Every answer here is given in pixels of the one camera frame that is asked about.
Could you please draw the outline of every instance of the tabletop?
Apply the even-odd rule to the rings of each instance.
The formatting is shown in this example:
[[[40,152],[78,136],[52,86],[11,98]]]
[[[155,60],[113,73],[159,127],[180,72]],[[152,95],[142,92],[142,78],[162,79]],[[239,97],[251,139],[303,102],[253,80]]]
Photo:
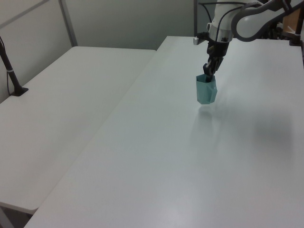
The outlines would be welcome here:
[[[234,39],[200,105],[206,48],[166,38],[26,228],[303,227],[301,49]]]
[[[42,204],[155,51],[74,47],[0,104],[0,206]]]

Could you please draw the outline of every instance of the white wall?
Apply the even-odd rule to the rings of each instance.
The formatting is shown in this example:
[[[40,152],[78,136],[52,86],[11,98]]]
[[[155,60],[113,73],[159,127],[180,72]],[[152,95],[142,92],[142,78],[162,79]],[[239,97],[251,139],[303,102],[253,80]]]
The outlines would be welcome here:
[[[79,46],[156,50],[193,36],[193,0],[65,0]]]
[[[3,27],[0,35],[21,85],[71,48],[58,0],[50,0]],[[0,61],[0,103],[7,97],[6,69]]]

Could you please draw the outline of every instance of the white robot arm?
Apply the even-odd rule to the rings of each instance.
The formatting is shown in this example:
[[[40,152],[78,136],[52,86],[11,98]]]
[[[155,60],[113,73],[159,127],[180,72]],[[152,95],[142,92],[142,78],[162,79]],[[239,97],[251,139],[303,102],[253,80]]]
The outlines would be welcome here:
[[[270,0],[265,4],[256,0],[218,0],[216,4],[215,17],[207,26],[209,32],[199,37],[209,41],[209,59],[203,68],[209,76],[207,81],[218,70],[233,37],[245,42],[255,40],[273,21],[304,7],[303,0]]]

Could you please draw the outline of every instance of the metal frame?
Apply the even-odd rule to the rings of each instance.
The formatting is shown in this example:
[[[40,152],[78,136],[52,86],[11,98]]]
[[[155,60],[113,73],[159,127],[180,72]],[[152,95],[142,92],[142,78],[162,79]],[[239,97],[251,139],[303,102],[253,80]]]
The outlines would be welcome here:
[[[194,6],[194,36],[198,34],[198,0],[193,1]]]
[[[7,26],[8,24],[12,23],[13,21],[21,18],[22,16],[26,15],[27,13],[31,12],[32,10],[36,9],[37,7],[43,5],[44,3],[46,3],[49,0],[42,0],[41,2],[37,3],[36,5],[28,8],[27,10],[23,11],[22,13],[12,17],[11,19],[5,21],[4,23],[0,24],[0,29]]]
[[[58,0],[58,1],[59,1],[60,9],[62,12],[63,20],[66,25],[68,37],[70,38],[71,45],[72,45],[72,47],[78,46],[75,32],[74,32],[73,25],[72,25],[72,21],[71,21],[71,17],[69,15],[68,9],[67,9],[67,4],[66,4],[67,2],[65,0]]]

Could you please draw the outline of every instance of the black cable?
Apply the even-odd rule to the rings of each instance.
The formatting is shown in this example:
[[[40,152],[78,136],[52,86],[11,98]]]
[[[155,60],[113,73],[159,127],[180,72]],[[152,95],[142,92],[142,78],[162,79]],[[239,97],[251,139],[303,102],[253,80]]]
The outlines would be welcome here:
[[[199,2],[199,5],[216,5],[216,4],[241,4],[246,5],[247,3],[244,2],[237,2],[237,1],[220,1],[220,2]]]
[[[236,8],[231,9],[231,10],[228,10],[228,11],[220,18],[219,23],[218,23],[218,30],[217,30],[217,36],[216,36],[216,38],[215,38],[215,42],[218,41],[219,27],[220,27],[220,23],[222,22],[223,18],[224,18],[227,14],[229,14],[230,12],[235,11],[235,10],[238,10],[238,9],[240,9],[240,8],[242,8],[242,6],[236,7]]]
[[[8,93],[10,95],[10,89],[9,89],[9,73],[6,72],[6,81],[7,81],[7,87],[8,87]]]
[[[4,51],[5,51],[4,42],[3,42],[2,38],[1,38],[1,36],[0,36],[0,43],[1,43],[1,45],[2,45],[2,47],[4,49]],[[6,85],[7,85],[7,88],[8,88],[9,95],[11,95],[10,94],[10,88],[9,88],[9,73],[7,71],[6,71]]]
[[[1,36],[0,36],[0,42],[1,42],[1,45],[2,45],[2,47],[3,47],[3,49],[4,49],[4,51],[5,51],[4,42],[3,42],[2,38],[1,38]]]
[[[209,14],[209,11],[208,11],[207,7],[206,7],[205,5],[201,5],[201,6],[205,8],[205,10],[206,10],[206,12],[207,12],[207,14],[208,14],[208,17],[209,17],[209,21],[210,21],[210,23],[211,23],[211,22],[212,22],[211,16],[210,16],[210,14]]]

